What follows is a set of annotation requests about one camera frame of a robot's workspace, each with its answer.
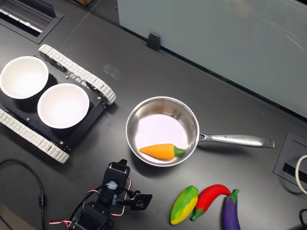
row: toy pepper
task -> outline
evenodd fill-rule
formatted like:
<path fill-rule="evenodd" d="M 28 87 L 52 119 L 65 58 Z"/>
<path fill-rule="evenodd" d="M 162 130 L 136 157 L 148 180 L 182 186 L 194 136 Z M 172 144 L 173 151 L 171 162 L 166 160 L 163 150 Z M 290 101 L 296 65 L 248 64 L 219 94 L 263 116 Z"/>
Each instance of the toy pepper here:
<path fill-rule="evenodd" d="M 198 198 L 192 221 L 195 221 L 197 217 L 204 214 L 219 195 L 229 196 L 230 194 L 229 189 L 221 184 L 215 184 L 203 190 Z"/>
<path fill-rule="evenodd" d="M 193 211 L 198 200 L 198 189 L 189 186 L 177 198 L 171 213 L 171 224 L 179 224 Z"/>

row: toy eggplant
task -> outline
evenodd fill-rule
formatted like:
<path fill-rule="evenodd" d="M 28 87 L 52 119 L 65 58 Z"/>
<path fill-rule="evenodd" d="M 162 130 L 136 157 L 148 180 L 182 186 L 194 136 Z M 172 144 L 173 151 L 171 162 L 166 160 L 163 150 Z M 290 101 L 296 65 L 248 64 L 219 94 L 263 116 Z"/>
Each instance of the toy eggplant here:
<path fill-rule="evenodd" d="M 239 190 L 235 189 L 233 193 L 227 197 L 223 210 L 223 226 L 224 230 L 241 230 L 237 214 L 238 194 Z"/>
<path fill-rule="evenodd" d="M 189 186 L 177 198 L 171 213 L 171 224 L 179 224 L 193 211 L 198 200 L 198 189 Z"/>

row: toy vegetable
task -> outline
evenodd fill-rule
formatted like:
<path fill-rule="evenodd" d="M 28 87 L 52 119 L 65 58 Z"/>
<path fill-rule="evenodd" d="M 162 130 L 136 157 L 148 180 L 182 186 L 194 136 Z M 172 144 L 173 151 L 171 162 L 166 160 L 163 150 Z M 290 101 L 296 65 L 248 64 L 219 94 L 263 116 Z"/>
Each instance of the toy vegetable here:
<path fill-rule="evenodd" d="M 229 196 L 230 194 L 229 189 L 221 184 L 215 184 L 203 190 L 198 198 L 196 210 L 192 216 L 192 221 L 195 221 L 197 217 L 204 214 L 219 195 Z"/>
<path fill-rule="evenodd" d="M 145 148 L 141 148 L 140 152 L 150 155 L 152 157 L 166 160 L 186 153 L 184 149 L 179 149 L 172 144 L 151 145 Z"/>
<path fill-rule="evenodd" d="M 193 211 L 198 199 L 198 190 L 189 186 L 177 198 L 171 213 L 171 223 L 179 224 Z"/>
<path fill-rule="evenodd" d="M 239 190 L 235 189 L 233 193 L 227 197 L 223 210 L 223 225 L 224 230 L 240 230 L 238 219 L 238 194 Z"/>

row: white bowl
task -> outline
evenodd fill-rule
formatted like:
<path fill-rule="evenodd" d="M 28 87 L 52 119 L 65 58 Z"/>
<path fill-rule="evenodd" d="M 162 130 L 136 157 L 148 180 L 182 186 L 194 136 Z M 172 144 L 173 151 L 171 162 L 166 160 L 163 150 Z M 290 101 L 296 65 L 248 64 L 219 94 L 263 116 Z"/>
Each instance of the white bowl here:
<path fill-rule="evenodd" d="M 69 128 L 87 114 L 90 100 L 86 92 L 74 84 L 58 84 L 47 89 L 38 101 L 37 112 L 52 128 Z"/>
<path fill-rule="evenodd" d="M 40 92 L 48 81 L 48 67 L 36 57 L 18 57 L 0 74 L 0 88 L 9 97 L 25 99 Z"/>

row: red chili pepper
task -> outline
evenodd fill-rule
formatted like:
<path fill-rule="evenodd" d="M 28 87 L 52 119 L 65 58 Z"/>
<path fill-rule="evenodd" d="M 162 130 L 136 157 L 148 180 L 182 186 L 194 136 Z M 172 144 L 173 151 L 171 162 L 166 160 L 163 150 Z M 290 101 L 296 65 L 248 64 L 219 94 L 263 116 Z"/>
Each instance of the red chili pepper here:
<path fill-rule="evenodd" d="M 228 188 L 221 184 L 212 185 L 205 190 L 198 197 L 198 201 L 196 204 L 196 210 L 194 215 L 192 216 L 192 220 L 196 220 L 197 217 L 200 217 L 204 214 L 212 202 L 219 196 L 219 195 L 227 195 L 229 196 L 231 192 Z"/>

